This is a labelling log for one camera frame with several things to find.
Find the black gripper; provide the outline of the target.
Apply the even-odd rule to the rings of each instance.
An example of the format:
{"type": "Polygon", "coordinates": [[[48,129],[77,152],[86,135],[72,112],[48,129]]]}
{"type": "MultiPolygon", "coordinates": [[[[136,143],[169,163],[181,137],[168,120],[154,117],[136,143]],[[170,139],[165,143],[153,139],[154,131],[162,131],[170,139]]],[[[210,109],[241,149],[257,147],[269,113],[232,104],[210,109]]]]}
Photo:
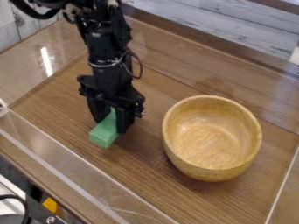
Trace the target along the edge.
{"type": "Polygon", "coordinates": [[[116,108],[116,131],[126,132],[134,122],[134,116],[144,112],[145,97],[132,85],[132,76],[120,66],[116,68],[92,68],[92,75],[77,77],[78,93],[86,97],[88,109],[96,123],[100,123],[116,108]]]}

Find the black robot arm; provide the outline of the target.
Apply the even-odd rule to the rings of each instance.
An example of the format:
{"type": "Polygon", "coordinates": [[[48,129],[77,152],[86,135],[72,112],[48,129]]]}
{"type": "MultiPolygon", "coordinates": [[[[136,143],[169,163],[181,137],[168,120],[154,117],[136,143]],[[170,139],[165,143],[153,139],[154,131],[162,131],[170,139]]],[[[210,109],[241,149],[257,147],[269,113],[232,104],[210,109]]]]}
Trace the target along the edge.
{"type": "Polygon", "coordinates": [[[126,23],[121,0],[33,0],[62,12],[77,26],[88,48],[92,74],[77,76],[78,93],[85,97],[93,120],[101,122],[109,112],[116,113],[116,132],[122,134],[142,115],[145,97],[136,90],[133,80],[142,77],[133,71],[138,60],[129,49],[130,26],[126,23]]]}

